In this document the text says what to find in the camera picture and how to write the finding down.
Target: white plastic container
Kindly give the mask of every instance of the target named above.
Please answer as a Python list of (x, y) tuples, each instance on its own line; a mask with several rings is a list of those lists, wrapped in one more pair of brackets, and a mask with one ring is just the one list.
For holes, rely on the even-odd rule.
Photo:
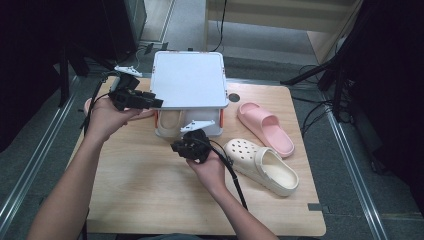
[(203, 128), (206, 135), (222, 134), (222, 111), (229, 101), (220, 53), (157, 52), (150, 90), (156, 98), (164, 100), (160, 111), (185, 111), (183, 126), (197, 121), (214, 121), (213, 125)]

